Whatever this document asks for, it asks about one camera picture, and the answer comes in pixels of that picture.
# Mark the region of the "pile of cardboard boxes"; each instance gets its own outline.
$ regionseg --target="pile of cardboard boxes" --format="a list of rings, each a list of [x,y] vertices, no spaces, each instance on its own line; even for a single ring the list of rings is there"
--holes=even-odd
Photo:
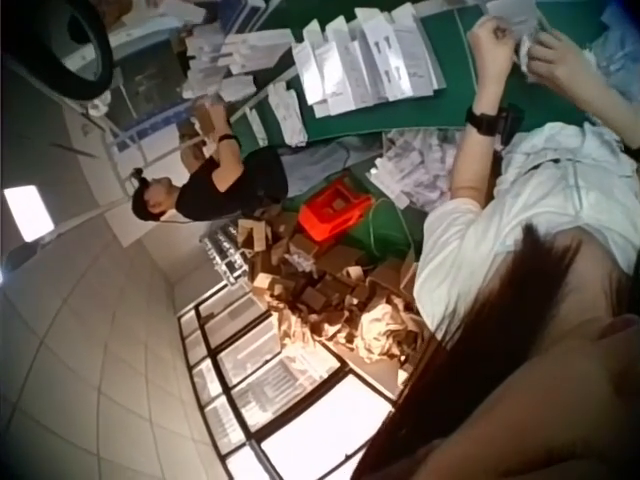
[[[412,296],[413,253],[370,264],[359,249],[314,242],[296,213],[278,208],[239,220],[238,245],[251,255],[253,292],[277,318],[284,345],[338,343],[367,362],[407,368],[417,358],[428,332]]]

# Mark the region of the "black window frame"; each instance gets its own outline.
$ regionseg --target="black window frame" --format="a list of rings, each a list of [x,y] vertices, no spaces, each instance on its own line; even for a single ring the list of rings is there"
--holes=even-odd
[[[281,429],[283,429],[284,427],[292,423],[298,417],[303,415],[307,410],[309,410],[313,405],[315,405],[318,401],[320,401],[325,395],[327,395],[331,390],[333,390],[333,388],[335,388],[341,381],[346,379],[348,376],[355,377],[362,384],[364,384],[364,386],[366,386],[369,390],[371,390],[373,393],[380,396],[383,400],[389,403],[391,407],[395,405],[395,399],[391,395],[384,392],[380,388],[376,387],[371,381],[369,381],[366,377],[364,377],[360,372],[352,368],[344,358],[342,358],[338,353],[336,353],[328,345],[326,345],[323,342],[319,342],[319,345],[337,361],[338,363],[337,368],[331,373],[329,373],[329,375],[326,378],[321,380],[318,383],[318,385],[313,387],[306,395],[297,399],[294,403],[286,407],[282,412],[275,415],[272,419],[268,420],[264,425],[258,427],[255,431],[252,431],[251,428],[249,427],[249,424],[244,418],[242,410],[236,403],[232,390],[237,385],[240,385],[246,378],[252,375],[256,375],[260,370],[268,366],[275,358],[278,357],[278,355],[280,355],[282,350],[280,350],[277,354],[274,354],[273,356],[269,357],[267,360],[262,362],[262,364],[255,367],[251,372],[245,374],[245,376],[242,379],[240,379],[239,381],[236,381],[233,385],[230,385],[230,383],[227,381],[222,365],[219,361],[219,356],[222,355],[227,349],[237,344],[239,341],[241,341],[244,337],[249,335],[255,329],[263,325],[264,322],[270,321],[273,315],[272,312],[270,312],[267,308],[265,308],[263,312],[258,314],[252,320],[250,320],[246,325],[238,329],[236,332],[231,334],[225,340],[221,341],[215,347],[212,347],[206,332],[206,326],[209,324],[209,322],[214,321],[220,315],[224,315],[227,311],[229,311],[234,306],[238,305],[243,300],[249,297],[252,297],[253,294],[251,292],[251,289],[249,288],[242,296],[240,296],[236,300],[229,302],[228,305],[225,305],[215,315],[209,314],[203,317],[200,313],[200,306],[214,299],[215,297],[223,294],[225,290],[231,287],[232,286],[227,285],[226,282],[221,283],[220,285],[218,285],[218,287],[214,288],[212,291],[210,291],[207,295],[199,299],[188,309],[182,311],[180,315],[177,317],[178,325],[180,329],[180,339],[181,339],[181,344],[182,344],[182,349],[184,354],[184,360],[189,370],[189,381],[191,383],[193,394],[196,398],[196,404],[198,406],[198,410],[200,412],[202,421],[204,422],[207,434],[209,435],[209,438],[211,440],[211,444],[216,452],[216,455],[222,462],[222,467],[225,473],[230,479],[234,479],[234,477],[227,465],[228,459],[232,455],[240,451],[242,448],[248,447],[252,450],[253,454],[258,460],[258,463],[260,463],[260,465],[262,466],[266,474],[269,476],[269,478],[273,480],[283,480],[283,477],[279,474],[276,467],[273,465],[273,463],[269,459],[267,453],[263,450],[261,446],[262,443],[266,441],[268,438],[270,438],[271,436],[273,436],[275,433],[277,433],[278,431],[280,431]],[[191,313],[195,315],[198,328],[193,332],[191,332],[189,335],[185,336],[182,333],[181,320],[183,317]],[[204,357],[191,363],[189,361],[189,357],[187,353],[186,341],[187,339],[193,337],[194,335],[197,335],[198,333],[202,335],[206,354]],[[201,366],[207,361],[211,362],[213,371],[216,375],[216,379],[219,382],[221,392],[216,395],[213,395],[209,401],[202,402],[200,399],[198,390],[196,388],[193,372],[196,368],[198,368],[199,366]],[[213,435],[213,430],[206,416],[206,410],[213,404],[213,402],[218,400],[220,397],[224,397],[225,400],[227,401],[229,408],[233,413],[235,421],[240,427],[240,431],[242,432],[245,438],[242,443],[231,448],[225,453],[222,453],[222,450],[220,449]],[[355,451],[351,452],[348,455],[345,455],[344,459],[342,459],[337,465],[335,465],[329,471],[325,472],[317,480],[325,480],[329,478],[333,473],[337,472],[343,465],[349,462],[353,457],[355,457],[360,452],[362,452],[366,448],[367,444],[368,444],[368,440],[363,445],[358,447]]]

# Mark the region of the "person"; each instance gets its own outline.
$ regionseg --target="person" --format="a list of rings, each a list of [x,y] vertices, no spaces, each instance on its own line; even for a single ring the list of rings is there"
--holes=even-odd
[[[516,41],[491,17],[469,41],[478,89],[414,290],[433,338],[352,478],[640,478],[638,111],[539,33],[529,74],[602,125],[518,134],[488,201]]]
[[[135,171],[138,187],[131,208],[140,220],[159,222],[172,210],[192,221],[251,215],[307,192],[325,177],[375,157],[382,148],[378,136],[345,137],[302,149],[262,147],[243,159],[224,105],[207,108],[215,158],[205,157],[202,143],[184,149],[181,159],[189,179],[182,186],[168,177],[149,180]],[[195,135],[183,130],[181,140]]]

